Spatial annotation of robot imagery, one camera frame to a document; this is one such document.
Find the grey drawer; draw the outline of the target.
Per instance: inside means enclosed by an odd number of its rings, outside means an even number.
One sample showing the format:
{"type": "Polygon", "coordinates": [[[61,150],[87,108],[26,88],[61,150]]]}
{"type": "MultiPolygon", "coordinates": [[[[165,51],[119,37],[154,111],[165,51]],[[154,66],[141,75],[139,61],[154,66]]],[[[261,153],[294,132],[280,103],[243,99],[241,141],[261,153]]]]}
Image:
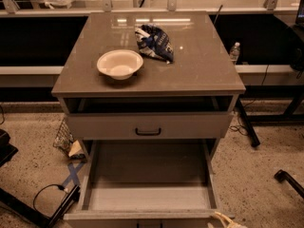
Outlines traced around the grey drawer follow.
{"type": "Polygon", "coordinates": [[[76,139],[220,139],[232,121],[231,113],[70,114],[66,123],[76,139]],[[156,130],[159,136],[138,136],[135,128],[156,130]]]}
{"type": "Polygon", "coordinates": [[[94,142],[78,205],[65,214],[72,228],[207,228],[222,210],[206,142],[94,142]]]}

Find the grey top drawer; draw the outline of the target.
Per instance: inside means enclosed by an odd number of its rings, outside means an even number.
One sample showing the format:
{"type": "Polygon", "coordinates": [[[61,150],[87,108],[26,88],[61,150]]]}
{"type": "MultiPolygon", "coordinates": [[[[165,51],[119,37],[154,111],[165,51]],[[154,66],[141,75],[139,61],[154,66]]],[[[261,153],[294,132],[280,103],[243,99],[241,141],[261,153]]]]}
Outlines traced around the grey top drawer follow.
{"type": "Polygon", "coordinates": [[[66,123],[76,139],[220,139],[232,121],[231,113],[70,114],[66,123]],[[135,128],[156,130],[159,136],[138,136],[135,128]]]}

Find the grey drawer cabinet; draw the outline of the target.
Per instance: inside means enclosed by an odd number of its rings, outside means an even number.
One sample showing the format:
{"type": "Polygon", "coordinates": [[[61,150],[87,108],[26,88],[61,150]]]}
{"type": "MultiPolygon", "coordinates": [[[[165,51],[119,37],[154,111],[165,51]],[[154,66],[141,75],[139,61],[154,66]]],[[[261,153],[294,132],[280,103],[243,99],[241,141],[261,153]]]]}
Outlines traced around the grey drawer cabinet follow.
{"type": "MultiPolygon", "coordinates": [[[[90,14],[52,94],[66,116],[232,114],[244,90],[207,13],[142,11],[90,14]],[[101,74],[99,57],[116,49],[136,50],[135,27],[142,24],[155,25],[169,35],[174,62],[145,58],[142,68],[122,81],[101,74]]],[[[204,141],[214,152],[220,139],[187,140],[204,141]]]]}

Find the black chair leg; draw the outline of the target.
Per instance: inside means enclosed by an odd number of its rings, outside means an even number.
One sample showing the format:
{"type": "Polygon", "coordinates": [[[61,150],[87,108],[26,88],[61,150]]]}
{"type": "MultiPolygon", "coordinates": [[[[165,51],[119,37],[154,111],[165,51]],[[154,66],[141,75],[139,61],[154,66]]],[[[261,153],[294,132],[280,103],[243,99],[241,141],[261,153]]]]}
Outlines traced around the black chair leg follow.
{"type": "Polygon", "coordinates": [[[304,199],[304,187],[301,184],[299,184],[297,180],[294,179],[288,172],[280,169],[275,173],[274,178],[278,182],[283,182],[283,181],[288,182],[296,191],[296,193],[300,195],[301,198],[304,199]]]}

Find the black table leg right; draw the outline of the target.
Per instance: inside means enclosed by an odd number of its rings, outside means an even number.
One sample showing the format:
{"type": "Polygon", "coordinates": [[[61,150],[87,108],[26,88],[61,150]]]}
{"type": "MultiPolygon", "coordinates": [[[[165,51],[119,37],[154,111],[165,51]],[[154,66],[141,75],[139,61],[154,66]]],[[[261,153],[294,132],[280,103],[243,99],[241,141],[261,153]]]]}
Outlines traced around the black table leg right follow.
{"type": "Polygon", "coordinates": [[[240,114],[240,118],[242,119],[245,129],[247,130],[247,134],[249,136],[249,139],[251,141],[251,146],[253,148],[256,148],[260,145],[260,141],[257,137],[257,134],[253,128],[253,126],[251,125],[249,118],[247,116],[247,113],[245,111],[244,106],[242,105],[240,99],[237,99],[237,103],[236,103],[236,107],[238,109],[238,112],[240,114]]]}

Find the clear plastic water bottle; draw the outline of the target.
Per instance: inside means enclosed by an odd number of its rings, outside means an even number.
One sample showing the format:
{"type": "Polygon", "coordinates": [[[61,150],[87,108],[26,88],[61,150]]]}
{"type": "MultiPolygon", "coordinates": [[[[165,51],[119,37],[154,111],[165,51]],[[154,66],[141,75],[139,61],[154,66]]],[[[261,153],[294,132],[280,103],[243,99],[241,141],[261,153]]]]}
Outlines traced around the clear plastic water bottle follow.
{"type": "Polygon", "coordinates": [[[230,53],[229,53],[230,59],[234,65],[238,61],[239,54],[240,54],[240,43],[235,42],[235,44],[231,47],[230,53]]]}

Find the white paper bowl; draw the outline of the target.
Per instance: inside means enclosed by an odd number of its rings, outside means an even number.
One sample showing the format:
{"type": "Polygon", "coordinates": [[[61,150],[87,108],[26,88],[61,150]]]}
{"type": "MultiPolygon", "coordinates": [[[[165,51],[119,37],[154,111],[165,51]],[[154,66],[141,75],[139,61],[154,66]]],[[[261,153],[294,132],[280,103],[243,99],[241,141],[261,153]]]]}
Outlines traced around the white paper bowl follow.
{"type": "Polygon", "coordinates": [[[143,66],[143,57],[127,49],[117,49],[105,53],[97,61],[97,69],[103,75],[115,80],[130,78],[143,66]]]}

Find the blue white chip bag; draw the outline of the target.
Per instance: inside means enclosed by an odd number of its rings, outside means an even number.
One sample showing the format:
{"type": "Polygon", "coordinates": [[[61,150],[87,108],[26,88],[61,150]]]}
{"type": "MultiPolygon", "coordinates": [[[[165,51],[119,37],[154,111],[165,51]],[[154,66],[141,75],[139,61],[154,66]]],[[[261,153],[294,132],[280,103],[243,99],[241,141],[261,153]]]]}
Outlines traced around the blue white chip bag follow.
{"type": "Polygon", "coordinates": [[[150,58],[174,62],[174,49],[169,36],[161,28],[150,24],[135,27],[135,38],[139,52],[150,58]]]}

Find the black monitor right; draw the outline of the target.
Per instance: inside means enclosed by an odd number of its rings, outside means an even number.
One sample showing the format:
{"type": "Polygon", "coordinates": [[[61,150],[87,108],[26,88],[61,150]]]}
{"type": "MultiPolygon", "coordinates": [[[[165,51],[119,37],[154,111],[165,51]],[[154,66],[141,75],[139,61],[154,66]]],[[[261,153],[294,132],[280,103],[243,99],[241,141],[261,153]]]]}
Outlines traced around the black monitor right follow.
{"type": "Polygon", "coordinates": [[[295,22],[298,25],[304,24],[304,0],[300,0],[295,22]]]}

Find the black metal stand left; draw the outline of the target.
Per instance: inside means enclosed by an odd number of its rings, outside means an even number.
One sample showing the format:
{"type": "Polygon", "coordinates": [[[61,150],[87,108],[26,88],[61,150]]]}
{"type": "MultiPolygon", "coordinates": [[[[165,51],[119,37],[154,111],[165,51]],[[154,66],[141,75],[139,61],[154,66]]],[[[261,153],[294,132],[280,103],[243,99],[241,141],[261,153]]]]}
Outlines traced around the black metal stand left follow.
{"type": "Polygon", "coordinates": [[[60,219],[70,208],[74,201],[78,201],[80,197],[80,186],[74,185],[73,188],[66,194],[59,207],[54,214],[49,218],[41,212],[24,204],[18,198],[0,188],[0,206],[12,212],[15,215],[33,223],[38,228],[52,228],[58,219],[60,219]]]}

